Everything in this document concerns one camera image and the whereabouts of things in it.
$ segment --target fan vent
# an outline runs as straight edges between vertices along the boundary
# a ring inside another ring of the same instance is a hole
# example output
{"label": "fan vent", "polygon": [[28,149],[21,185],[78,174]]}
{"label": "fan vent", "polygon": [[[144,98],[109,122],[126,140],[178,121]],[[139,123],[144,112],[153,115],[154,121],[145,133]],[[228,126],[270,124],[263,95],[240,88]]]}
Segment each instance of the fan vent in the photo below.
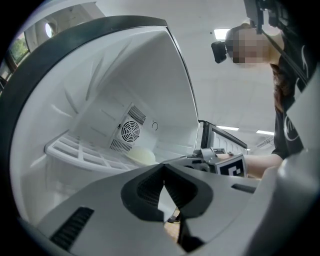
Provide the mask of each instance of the fan vent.
{"label": "fan vent", "polygon": [[132,146],[127,145],[117,139],[113,139],[110,145],[110,149],[121,153],[126,153],[129,152],[130,149],[132,149]]}
{"label": "fan vent", "polygon": [[128,115],[140,125],[143,125],[146,120],[146,116],[136,106],[130,108]]}
{"label": "fan vent", "polygon": [[139,138],[140,128],[135,121],[128,121],[122,126],[121,136],[125,142],[134,142]]}

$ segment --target black vent slot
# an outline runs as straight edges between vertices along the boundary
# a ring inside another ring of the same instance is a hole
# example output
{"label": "black vent slot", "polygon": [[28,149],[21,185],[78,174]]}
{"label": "black vent slot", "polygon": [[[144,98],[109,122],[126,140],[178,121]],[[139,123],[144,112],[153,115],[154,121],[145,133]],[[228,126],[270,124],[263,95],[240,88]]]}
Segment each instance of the black vent slot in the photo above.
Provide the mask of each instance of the black vent slot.
{"label": "black vent slot", "polygon": [[57,246],[68,251],[93,213],[94,210],[90,208],[79,207],[53,234],[50,240]]}
{"label": "black vent slot", "polygon": [[256,191],[256,188],[253,186],[247,186],[247,185],[241,185],[241,184],[233,184],[231,186],[231,188],[235,189],[235,190],[240,190],[243,192],[247,192],[250,194],[253,194]]}
{"label": "black vent slot", "polygon": [[140,125],[143,125],[146,120],[145,114],[143,114],[136,106],[130,108],[128,115]]}

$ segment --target circular fan grille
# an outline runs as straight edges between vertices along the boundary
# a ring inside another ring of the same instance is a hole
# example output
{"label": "circular fan grille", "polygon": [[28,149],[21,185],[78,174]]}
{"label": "circular fan grille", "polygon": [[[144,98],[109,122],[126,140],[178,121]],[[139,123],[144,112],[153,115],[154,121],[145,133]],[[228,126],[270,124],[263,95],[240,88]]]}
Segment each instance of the circular fan grille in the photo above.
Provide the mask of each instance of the circular fan grille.
{"label": "circular fan grille", "polygon": [[134,142],[139,138],[139,133],[139,125],[134,121],[128,121],[122,126],[121,135],[126,142]]}

